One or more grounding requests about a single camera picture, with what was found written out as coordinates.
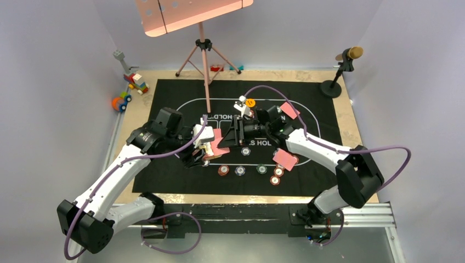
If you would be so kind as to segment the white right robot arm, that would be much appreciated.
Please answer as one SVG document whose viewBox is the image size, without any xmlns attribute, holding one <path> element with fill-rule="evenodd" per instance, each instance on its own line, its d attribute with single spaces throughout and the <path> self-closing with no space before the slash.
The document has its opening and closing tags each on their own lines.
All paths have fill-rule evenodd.
<svg viewBox="0 0 465 263">
<path fill-rule="evenodd" d="M 239 114 L 233 116 L 218 147 L 239 147 L 253 139 L 266 138 L 278 149 L 292 156 L 305 157 L 331 171 L 337 184 L 310 201 L 308 216 L 311 221 L 321 223 L 334 210 L 347 206 L 362 208 L 383 185 L 380 169 L 363 146 L 351 149 L 332 144 L 293 126 L 278 106 L 251 110 L 245 101 L 244 96 L 235 101 L 234 108 Z"/>
</svg>

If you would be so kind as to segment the yellow big blind button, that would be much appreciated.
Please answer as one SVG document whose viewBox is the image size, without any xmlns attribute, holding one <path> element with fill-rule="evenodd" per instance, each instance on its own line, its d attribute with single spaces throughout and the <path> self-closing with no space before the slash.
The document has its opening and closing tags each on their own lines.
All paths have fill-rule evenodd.
<svg viewBox="0 0 465 263">
<path fill-rule="evenodd" d="M 245 105 L 247 107 L 253 108 L 256 105 L 256 101 L 254 99 L 246 99 Z"/>
</svg>

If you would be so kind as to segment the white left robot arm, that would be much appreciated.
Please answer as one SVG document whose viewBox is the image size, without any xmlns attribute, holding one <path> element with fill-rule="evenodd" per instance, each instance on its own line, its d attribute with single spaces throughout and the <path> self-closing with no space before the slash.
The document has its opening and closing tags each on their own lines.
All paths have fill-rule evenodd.
<svg viewBox="0 0 465 263">
<path fill-rule="evenodd" d="M 168 225 L 169 218 L 186 214 L 168 213 L 163 199 L 152 193 L 142 193 L 131 203 L 113 207 L 130 181 L 154 159 L 178 155 L 185 157 L 187 167 L 202 163 L 201 140 L 214 138 L 207 125 L 208 116 L 203 115 L 196 126 L 178 129 L 181 118 L 181 113 L 164 108 L 160 118 L 132 132 L 116 159 L 92 186 L 73 201 L 61 201 L 56 212 L 65 235 L 66 260 L 76 260 L 85 251 L 102 251 L 113 235 L 134 223 L 161 221 Z"/>
</svg>

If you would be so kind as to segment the red poker chip stack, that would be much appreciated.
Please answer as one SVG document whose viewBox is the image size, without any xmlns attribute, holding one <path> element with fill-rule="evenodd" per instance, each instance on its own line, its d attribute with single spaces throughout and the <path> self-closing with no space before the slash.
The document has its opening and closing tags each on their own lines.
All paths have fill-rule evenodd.
<svg viewBox="0 0 465 263">
<path fill-rule="evenodd" d="M 226 176 L 228 173 L 229 173 L 230 169 L 229 169 L 229 166 L 228 165 L 221 165 L 219 168 L 218 168 L 218 174 L 220 176 Z"/>
</svg>

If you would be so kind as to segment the blue poker chip stack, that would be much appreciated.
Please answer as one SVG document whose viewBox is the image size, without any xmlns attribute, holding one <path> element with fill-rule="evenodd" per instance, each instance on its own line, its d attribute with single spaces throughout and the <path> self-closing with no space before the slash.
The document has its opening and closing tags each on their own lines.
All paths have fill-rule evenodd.
<svg viewBox="0 0 465 263">
<path fill-rule="evenodd" d="M 237 167 L 235 168 L 235 174 L 236 174 L 237 176 L 243 176 L 243 175 L 245 175 L 245 173 L 246 173 L 245 167 L 243 167 L 243 166 L 240 165 L 240 166 L 237 166 Z"/>
</svg>

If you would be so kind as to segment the card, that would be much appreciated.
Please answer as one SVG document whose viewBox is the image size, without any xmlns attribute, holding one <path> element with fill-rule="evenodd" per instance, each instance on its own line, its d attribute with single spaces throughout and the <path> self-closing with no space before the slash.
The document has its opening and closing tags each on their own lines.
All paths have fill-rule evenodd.
<svg viewBox="0 0 465 263">
<path fill-rule="evenodd" d="M 299 115 L 300 112 L 298 110 L 295 110 L 291 104 L 288 102 L 284 102 L 281 106 L 280 109 L 283 113 L 289 116 L 291 119 L 296 119 Z"/>
<path fill-rule="evenodd" d="M 288 153 L 283 149 L 278 149 L 273 156 L 273 161 L 282 166 L 285 170 L 291 171 L 299 162 L 297 156 Z"/>
<path fill-rule="evenodd" d="M 214 139 L 221 140 L 222 139 L 222 130 L 220 128 L 213 129 Z"/>
</svg>

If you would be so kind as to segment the red-backed playing card deck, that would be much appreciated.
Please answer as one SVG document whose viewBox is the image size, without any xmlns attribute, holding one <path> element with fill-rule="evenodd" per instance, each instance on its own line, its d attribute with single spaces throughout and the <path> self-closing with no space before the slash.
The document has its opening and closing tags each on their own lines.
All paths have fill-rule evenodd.
<svg viewBox="0 0 465 263">
<path fill-rule="evenodd" d="M 212 145 L 212 152 L 213 156 L 222 156 L 224 154 L 230 153 L 230 149 L 228 147 L 218 148 L 217 146 Z"/>
</svg>

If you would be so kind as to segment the lone blue chip mid-table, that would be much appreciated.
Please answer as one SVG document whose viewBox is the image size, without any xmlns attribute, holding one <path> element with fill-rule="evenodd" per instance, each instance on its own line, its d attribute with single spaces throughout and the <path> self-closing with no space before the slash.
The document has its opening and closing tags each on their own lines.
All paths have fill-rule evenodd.
<svg viewBox="0 0 465 263">
<path fill-rule="evenodd" d="M 242 154 L 243 156 L 249 156 L 249 155 L 251 154 L 251 149 L 248 148 L 248 147 L 243 147 L 243 148 L 241 149 L 241 154 Z"/>
</svg>

